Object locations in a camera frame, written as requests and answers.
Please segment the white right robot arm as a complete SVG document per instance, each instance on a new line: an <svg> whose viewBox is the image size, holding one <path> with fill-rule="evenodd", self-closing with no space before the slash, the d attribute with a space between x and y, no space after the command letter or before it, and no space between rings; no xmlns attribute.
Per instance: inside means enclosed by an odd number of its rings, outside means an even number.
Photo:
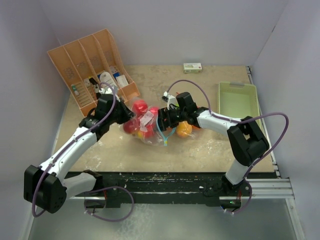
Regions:
<svg viewBox="0 0 320 240"><path fill-rule="evenodd" d="M164 92L162 99L167 107L158 110L156 127L159 132L177 129L179 123L187 122L228 137L234 161L222 178L222 190L228 196L235 195L249 167L270 148L256 121L250 116L231 118L215 114L207 107L198 107L189 92L177 96Z"/></svg>

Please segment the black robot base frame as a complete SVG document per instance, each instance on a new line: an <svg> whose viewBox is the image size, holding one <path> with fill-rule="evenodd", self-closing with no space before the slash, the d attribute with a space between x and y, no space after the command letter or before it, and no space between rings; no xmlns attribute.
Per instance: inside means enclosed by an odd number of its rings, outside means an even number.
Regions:
<svg viewBox="0 0 320 240"><path fill-rule="evenodd" d="M121 204L200 204L239 208L252 193L248 182L231 186L221 172L99 172L105 192L81 193L105 200L107 208Z"/></svg>

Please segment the clear bag blue zipper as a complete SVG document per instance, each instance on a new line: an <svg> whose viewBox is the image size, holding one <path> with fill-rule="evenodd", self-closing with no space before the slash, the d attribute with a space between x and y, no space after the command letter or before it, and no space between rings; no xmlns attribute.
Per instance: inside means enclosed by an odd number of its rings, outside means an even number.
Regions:
<svg viewBox="0 0 320 240"><path fill-rule="evenodd" d="M129 108L134 113L133 118L122 125L122 130L143 143L152 146L167 146L168 139L172 136L176 128L160 130L158 123L157 106L149 106L145 100L134 97L129 102Z"/></svg>

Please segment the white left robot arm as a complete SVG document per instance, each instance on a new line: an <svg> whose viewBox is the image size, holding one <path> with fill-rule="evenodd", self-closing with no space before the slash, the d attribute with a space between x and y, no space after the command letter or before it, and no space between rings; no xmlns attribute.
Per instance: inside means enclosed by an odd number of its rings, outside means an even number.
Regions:
<svg viewBox="0 0 320 240"><path fill-rule="evenodd" d="M103 176L92 170L84 170L74 177L67 173L78 159L101 137L112 124L122 125L134 117L124 101L113 94L102 94L97 106L83 118L72 137L40 166L30 165L24 172L23 198L51 214L64 202L76 195L88 192L98 196L103 191Z"/></svg>

